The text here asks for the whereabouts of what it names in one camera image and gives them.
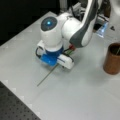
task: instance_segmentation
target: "brown cup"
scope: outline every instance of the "brown cup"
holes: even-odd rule
[[[111,75],[120,72],[120,43],[113,43],[108,47],[103,69]]]

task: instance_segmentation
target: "cable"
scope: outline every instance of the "cable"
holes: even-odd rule
[[[72,14],[73,14],[73,16],[75,17],[74,10],[73,10],[73,6],[72,6],[72,0],[69,0],[69,1],[70,1],[70,8],[71,8]]]

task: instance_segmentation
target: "table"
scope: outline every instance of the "table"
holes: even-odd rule
[[[72,70],[57,66],[37,86],[52,70],[35,56],[44,17],[0,47],[1,82],[42,120],[119,119],[120,74],[104,72],[107,40],[96,34],[73,54]]]

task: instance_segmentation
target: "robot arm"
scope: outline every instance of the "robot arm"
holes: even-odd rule
[[[88,5],[82,22],[72,17],[69,18],[63,28],[62,34],[76,48],[86,46],[93,32],[96,14],[101,6],[102,0],[88,0]]]
[[[86,12],[82,21],[74,18],[70,13],[63,13],[57,17],[47,17],[41,23],[41,60],[50,66],[56,63],[71,69],[73,59],[63,54],[63,37],[76,48],[86,46],[91,37],[96,20],[96,13],[102,0],[88,0]]]

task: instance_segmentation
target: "metal part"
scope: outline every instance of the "metal part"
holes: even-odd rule
[[[67,0],[60,0],[60,11],[67,11]]]

